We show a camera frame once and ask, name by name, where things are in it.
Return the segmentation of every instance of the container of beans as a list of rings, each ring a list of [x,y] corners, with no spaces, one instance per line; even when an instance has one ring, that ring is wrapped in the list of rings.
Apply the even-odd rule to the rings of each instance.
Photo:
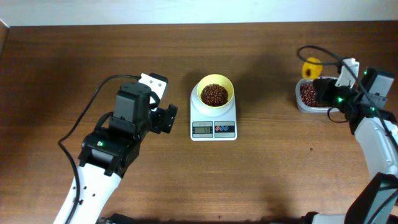
[[[234,86],[223,75],[212,74],[198,83],[198,97],[209,108],[220,110],[231,103]]]
[[[303,113],[327,113],[329,107],[324,107],[315,102],[315,90],[312,87],[313,80],[301,79],[296,85],[296,100],[297,108]],[[337,108],[333,108],[330,112],[339,111]]]

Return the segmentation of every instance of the white scale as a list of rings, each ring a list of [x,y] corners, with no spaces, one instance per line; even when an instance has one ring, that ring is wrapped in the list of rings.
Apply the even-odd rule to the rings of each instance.
[[[191,129],[193,141],[232,141],[238,136],[235,95],[222,108],[213,109],[198,97],[198,84],[191,92]]]

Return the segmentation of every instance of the brown table surface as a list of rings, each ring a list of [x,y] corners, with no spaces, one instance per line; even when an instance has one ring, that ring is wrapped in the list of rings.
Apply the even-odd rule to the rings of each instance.
[[[347,124],[301,113],[295,51],[317,44],[398,74],[398,22],[11,27],[0,74],[0,222],[52,223],[73,173],[57,141],[97,84],[114,74],[169,79],[161,102],[178,106],[170,134],[150,133],[101,215],[244,221],[345,213],[369,182]],[[308,54],[321,57],[320,54]],[[190,93],[205,75],[234,84],[238,139],[193,142]],[[336,68],[324,75],[337,76]],[[112,111],[123,82],[99,93],[66,142]],[[398,113],[398,82],[386,109]]]

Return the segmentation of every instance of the bowl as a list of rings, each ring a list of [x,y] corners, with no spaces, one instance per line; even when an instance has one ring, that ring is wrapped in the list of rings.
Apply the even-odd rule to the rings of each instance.
[[[336,77],[320,77],[320,78],[333,78],[337,79]],[[303,78],[301,79],[297,85],[296,85],[296,100],[297,100],[297,108],[299,111],[303,113],[327,113],[329,107],[312,107],[312,106],[307,106],[304,104],[304,102],[301,100],[301,92],[300,92],[300,87],[305,84],[312,83],[313,80],[311,79],[306,79]],[[333,108],[330,110],[331,113],[337,112],[339,109]]]
[[[219,84],[220,86],[222,86],[226,89],[226,91],[228,92],[228,100],[227,100],[226,104],[224,104],[222,106],[209,106],[209,105],[205,104],[204,102],[202,102],[200,95],[201,95],[203,89],[206,86],[211,85],[211,84]],[[231,103],[231,100],[234,96],[234,86],[232,85],[231,81],[228,78],[226,78],[225,76],[219,75],[219,74],[212,74],[212,75],[208,75],[200,80],[200,82],[198,83],[197,93],[198,93],[199,100],[204,105],[206,105],[209,108],[221,109]]]

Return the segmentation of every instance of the coffee beans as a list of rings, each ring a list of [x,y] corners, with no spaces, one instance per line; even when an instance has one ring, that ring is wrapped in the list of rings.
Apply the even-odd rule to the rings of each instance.
[[[315,101],[315,89],[311,84],[305,84],[300,86],[300,94],[301,94],[301,100],[303,103],[307,106],[311,107],[324,107],[322,103],[318,103]]]
[[[203,89],[200,98],[208,106],[223,106],[228,102],[228,92],[219,84],[210,84]]]

